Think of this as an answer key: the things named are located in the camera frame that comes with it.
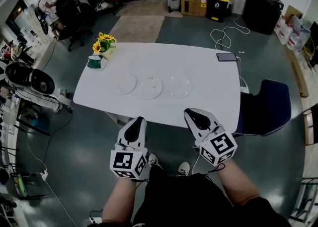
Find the white shoe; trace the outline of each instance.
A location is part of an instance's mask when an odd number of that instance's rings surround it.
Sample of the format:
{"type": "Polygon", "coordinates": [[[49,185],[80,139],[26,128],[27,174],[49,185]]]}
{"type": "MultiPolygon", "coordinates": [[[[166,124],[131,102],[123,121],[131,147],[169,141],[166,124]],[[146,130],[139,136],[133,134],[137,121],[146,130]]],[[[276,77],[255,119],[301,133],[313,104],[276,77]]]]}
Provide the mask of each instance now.
{"type": "Polygon", "coordinates": [[[153,165],[158,165],[161,169],[163,169],[161,166],[160,166],[160,164],[159,164],[159,162],[158,162],[158,158],[156,157],[156,155],[154,154],[154,153],[151,153],[150,155],[149,155],[149,158],[148,158],[148,165],[150,166],[150,167],[152,167],[153,165]]]}
{"type": "Polygon", "coordinates": [[[190,165],[187,162],[183,162],[178,169],[177,177],[187,176],[190,171],[190,165]]]}

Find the flower pot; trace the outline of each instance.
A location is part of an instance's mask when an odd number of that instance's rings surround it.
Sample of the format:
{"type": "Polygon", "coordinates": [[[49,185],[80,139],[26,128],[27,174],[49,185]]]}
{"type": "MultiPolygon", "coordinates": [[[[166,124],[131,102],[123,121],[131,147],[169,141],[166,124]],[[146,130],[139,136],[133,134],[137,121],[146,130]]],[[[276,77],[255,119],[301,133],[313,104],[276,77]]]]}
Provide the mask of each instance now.
{"type": "Polygon", "coordinates": [[[116,50],[116,45],[110,47],[108,50],[104,52],[99,52],[99,54],[103,56],[106,60],[109,60],[111,56],[113,55],[113,53],[115,52],[115,50],[116,50]]]}

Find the white table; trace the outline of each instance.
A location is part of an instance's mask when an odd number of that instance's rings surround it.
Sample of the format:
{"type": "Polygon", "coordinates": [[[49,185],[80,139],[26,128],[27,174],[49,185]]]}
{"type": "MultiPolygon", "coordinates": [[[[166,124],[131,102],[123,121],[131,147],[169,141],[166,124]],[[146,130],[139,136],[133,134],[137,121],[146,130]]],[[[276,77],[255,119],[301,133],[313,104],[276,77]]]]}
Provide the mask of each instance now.
{"type": "Polygon", "coordinates": [[[74,102],[86,107],[126,117],[142,116],[147,121],[187,127],[186,108],[213,113],[229,132],[238,125],[240,105],[239,73],[236,62],[219,62],[214,49],[158,43],[118,43],[114,56],[102,71],[87,66],[78,82],[74,102]],[[126,95],[117,91],[117,78],[130,73],[137,79],[135,89],[126,95]],[[163,83],[161,94],[142,98],[141,83],[150,76],[163,83]],[[171,76],[184,76],[192,92],[183,99],[171,98],[165,85],[171,76]]]}

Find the gray floor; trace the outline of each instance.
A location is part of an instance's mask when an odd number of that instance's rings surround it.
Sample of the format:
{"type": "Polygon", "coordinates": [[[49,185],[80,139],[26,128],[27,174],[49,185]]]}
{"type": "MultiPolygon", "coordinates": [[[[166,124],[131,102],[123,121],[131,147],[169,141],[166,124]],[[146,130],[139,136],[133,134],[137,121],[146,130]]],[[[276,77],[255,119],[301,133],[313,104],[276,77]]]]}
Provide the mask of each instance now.
{"type": "MultiPolygon", "coordinates": [[[[227,19],[229,26],[234,26],[234,18],[227,19]]],[[[94,35],[86,40],[86,45],[78,46],[70,53],[63,44],[58,43],[44,71],[59,87],[75,91],[97,33],[109,32],[117,19],[110,14],[100,17],[93,27],[94,35]]],[[[212,29],[223,27],[224,23],[206,18],[166,17],[157,42],[214,48],[209,34],[212,29]]],[[[243,35],[234,29],[227,29],[227,33],[232,40],[230,51],[241,57],[242,76],[250,92],[257,94],[265,78],[286,83],[290,90],[292,120],[283,129],[267,137],[237,138],[238,150],[234,156],[237,164],[259,188],[261,195],[270,201],[277,212],[288,217],[298,194],[305,155],[304,123],[299,116],[302,106],[296,80],[275,35],[255,32],[243,35]]],[[[116,182],[109,170],[109,156],[120,126],[101,111],[76,104],[72,107],[72,121],[54,136],[50,144],[46,159],[49,172],[47,181],[77,225],[85,226],[88,212],[102,209],[116,182]]],[[[65,124],[69,118],[65,110],[52,115],[51,131],[65,124]]],[[[191,148],[194,140],[187,129],[148,123],[147,137],[148,149],[158,156],[169,174],[176,173],[183,161],[188,161],[191,166],[194,164],[197,153],[191,148]]],[[[30,146],[39,158],[43,158],[48,139],[39,134],[30,138],[30,146]]],[[[41,163],[29,152],[23,133],[18,134],[18,148],[18,162],[23,162],[30,172],[40,171],[41,163]]],[[[210,169],[211,165],[200,159],[194,172],[206,173],[210,169]]],[[[216,174],[211,175],[211,178],[220,184],[216,174]]],[[[24,202],[30,226],[72,226],[46,184],[36,177],[31,180],[29,193],[46,194],[47,197],[41,201],[24,202]]],[[[145,184],[142,184],[138,188],[135,211],[142,203],[144,187],[145,184]]]]}

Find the clear plate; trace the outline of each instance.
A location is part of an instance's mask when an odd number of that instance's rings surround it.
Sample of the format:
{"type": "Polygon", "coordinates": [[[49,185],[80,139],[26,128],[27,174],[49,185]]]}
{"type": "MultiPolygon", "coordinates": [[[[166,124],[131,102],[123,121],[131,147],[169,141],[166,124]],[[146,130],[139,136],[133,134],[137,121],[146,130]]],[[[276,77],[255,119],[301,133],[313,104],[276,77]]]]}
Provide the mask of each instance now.
{"type": "Polygon", "coordinates": [[[158,77],[148,77],[142,82],[141,87],[144,99],[154,99],[162,91],[162,82],[158,77]]]}
{"type": "Polygon", "coordinates": [[[131,74],[122,74],[116,82],[117,90],[120,94],[128,94],[136,86],[136,78],[131,74]]]}
{"type": "Polygon", "coordinates": [[[172,76],[168,80],[167,91],[170,97],[182,99],[187,97],[192,90],[190,80],[183,76],[172,76]]]}

